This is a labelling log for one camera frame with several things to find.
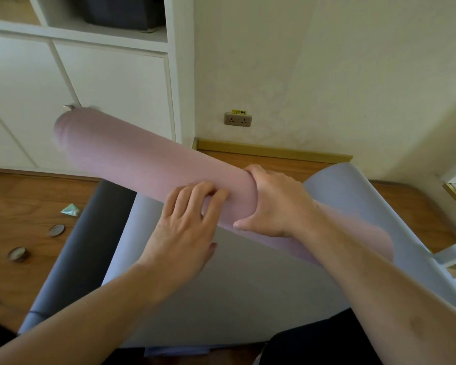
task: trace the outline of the pink roll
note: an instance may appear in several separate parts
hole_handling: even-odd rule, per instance
[[[233,228],[252,215],[257,188],[252,176],[233,165],[91,108],[61,115],[54,126],[56,143],[79,170],[164,202],[177,186],[210,180],[230,190],[219,225],[264,245],[316,262],[297,240],[272,238]],[[323,211],[365,245],[390,261],[393,244],[382,229],[320,204]]]

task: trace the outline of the wall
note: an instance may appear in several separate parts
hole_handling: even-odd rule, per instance
[[[252,127],[223,125],[231,109]],[[352,154],[437,192],[456,162],[456,0],[195,0],[195,113],[201,138]]]

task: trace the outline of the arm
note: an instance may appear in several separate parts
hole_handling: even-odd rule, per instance
[[[258,165],[255,214],[235,227],[293,236],[339,284],[385,364],[456,364],[456,308],[335,226],[301,183]]]
[[[124,274],[0,348],[0,364],[101,363],[213,256],[211,243],[228,193],[210,182],[175,189],[140,259]]]

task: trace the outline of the power outlet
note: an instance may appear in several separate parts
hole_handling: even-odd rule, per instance
[[[225,113],[225,124],[237,126],[250,126],[252,124],[252,116],[246,114]]]

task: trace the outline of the black pants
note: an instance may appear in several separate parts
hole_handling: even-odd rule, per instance
[[[350,361],[382,364],[349,308],[329,319],[276,334],[263,349],[260,365]]]

